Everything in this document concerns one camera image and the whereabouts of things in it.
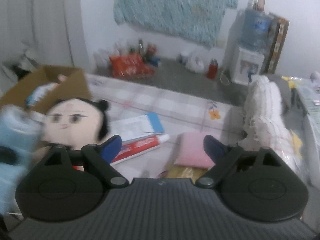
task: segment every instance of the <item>pink pad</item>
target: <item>pink pad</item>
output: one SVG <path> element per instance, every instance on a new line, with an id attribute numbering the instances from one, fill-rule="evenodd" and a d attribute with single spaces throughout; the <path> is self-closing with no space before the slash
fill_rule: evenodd
<path id="1" fill-rule="evenodd" d="M 209 169 L 214 162 L 203 149 L 203 139 L 207 132 L 186 132 L 182 135 L 179 156 L 176 165 Z"/>

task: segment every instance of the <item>red package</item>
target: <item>red package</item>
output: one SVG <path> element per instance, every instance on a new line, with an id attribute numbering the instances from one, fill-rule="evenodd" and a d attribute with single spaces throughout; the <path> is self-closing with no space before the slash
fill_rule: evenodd
<path id="1" fill-rule="evenodd" d="M 112 76 L 114 78 L 144 78 L 153 76 L 155 71 L 146 65 L 140 54 L 133 53 L 120 56 L 110 56 Z"/>

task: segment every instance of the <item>white fabric pile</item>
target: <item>white fabric pile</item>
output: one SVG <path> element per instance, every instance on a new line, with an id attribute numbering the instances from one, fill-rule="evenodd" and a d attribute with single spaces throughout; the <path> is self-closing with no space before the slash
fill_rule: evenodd
<path id="1" fill-rule="evenodd" d="M 296 171 L 292 135 L 281 119 L 282 109 L 278 86 L 269 82 L 266 76 L 255 76 L 244 105 L 244 131 L 248 135 L 238 144 L 248 151 L 258 151 L 262 146 L 270 147 Z"/>

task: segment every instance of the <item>brown cardboard box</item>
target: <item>brown cardboard box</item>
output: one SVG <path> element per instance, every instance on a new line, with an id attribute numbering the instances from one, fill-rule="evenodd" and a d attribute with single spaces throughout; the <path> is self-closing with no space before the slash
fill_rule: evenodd
<path id="1" fill-rule="evenodd" d="M 91 99 L 84 72 L 75 67 L 41 66 L 37 71 L 21 79 L 13 88 L 0 98 L 0 108 L 12 104 L 25 107 L 27 97 L 33 90 L 49 82 L 58 82 L 58 75 L 67 76 L 57 88 L 50 91 L 40 102 L 31 107 L 31 110 L 46 114 L 58 99 L 81 97 Z"/>

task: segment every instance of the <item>red bottle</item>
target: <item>red bottle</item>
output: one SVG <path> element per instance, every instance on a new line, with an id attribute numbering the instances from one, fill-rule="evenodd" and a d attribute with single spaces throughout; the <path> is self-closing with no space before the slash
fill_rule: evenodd
<path id="1" fill-rule="evenodd" d="M 209 65 L 209 71 L 207 72 L 207 78 L 214 79 L 216 77 L 217 72 L 218 72 L 218 62 L 217 62 L 217 60 L 213 59 L 213 60 L 211 60 L 211 63 Z"/>

